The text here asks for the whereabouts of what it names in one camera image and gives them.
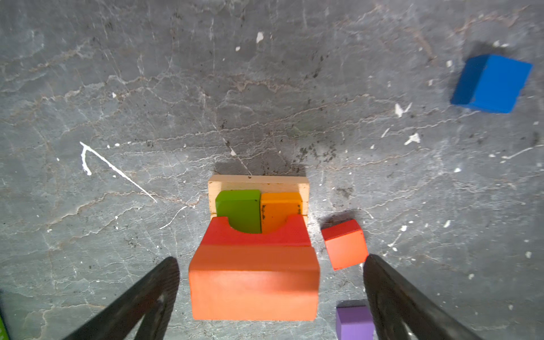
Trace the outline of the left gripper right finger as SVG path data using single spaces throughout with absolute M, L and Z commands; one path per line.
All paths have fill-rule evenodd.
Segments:
M 480 338 L 376 254 L 364 263 L 364 286 L 379 339 Z

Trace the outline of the red arch wood block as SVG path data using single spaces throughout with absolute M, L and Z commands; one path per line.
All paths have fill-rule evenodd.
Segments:
M 214 217 L 201 245 L 310 247 L 311 241 L 302 215 L 291 215 L 278 230 L 249 234 L 232 228 L 227 217 Z

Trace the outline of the small red cube block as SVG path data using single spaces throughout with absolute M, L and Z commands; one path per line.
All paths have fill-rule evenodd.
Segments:
M 322 236 L 335 271 L 364 263 L 368 257 L 364 232 L 356 220 L 325 228 Z

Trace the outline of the orange-red wood block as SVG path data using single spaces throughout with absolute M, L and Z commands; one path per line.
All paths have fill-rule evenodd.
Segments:
M 188 270 L 196 320 L 313 321 L 320 265 L 310 246 L 200 246 Z

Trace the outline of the blue small cube block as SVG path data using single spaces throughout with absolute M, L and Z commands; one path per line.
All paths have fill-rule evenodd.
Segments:
M 474 111 L 511 113 L 533 65 L 501 55 L 467 60 L 450 103 Z

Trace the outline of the yellow-orange wood block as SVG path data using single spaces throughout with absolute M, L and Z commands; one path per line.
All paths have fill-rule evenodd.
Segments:
M 283 227 L 291 215 L 301 215 L 303 200 L 295 192 L 264 193 L 260 204 L 262 233 L 269 234 Z

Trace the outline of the natural wood block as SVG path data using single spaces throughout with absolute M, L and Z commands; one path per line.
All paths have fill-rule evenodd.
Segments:
M 208 180 L 208 200 L 211 218 L 217 216 L 215 199 L 221 191 L 259 190 L 264 193 L 299 192 L 302 198 L 301 215 L 308 224 L 310 182 L 307 177 L 248 176 L 214 174 Z

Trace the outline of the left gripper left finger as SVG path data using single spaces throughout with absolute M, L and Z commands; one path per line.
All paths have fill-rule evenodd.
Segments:
M 106 309 L 67 339 L 125 339 L 138 325 L 136 339 L 163 339 L 180 284 L 177 260 L 169 256 Z

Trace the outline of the purple small block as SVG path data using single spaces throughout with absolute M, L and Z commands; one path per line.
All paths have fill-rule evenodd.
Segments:
M 339 340 L 373 340 L 375 325 L 366 300 L 344 300 L 336 308 Z

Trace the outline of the green rectangular block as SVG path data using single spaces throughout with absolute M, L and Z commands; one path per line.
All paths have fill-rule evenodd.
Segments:
M 228 218 L 237 231 L 261 234 L 260 198 L 259 190 L 221 191 L 215 199 L 217 216 Z

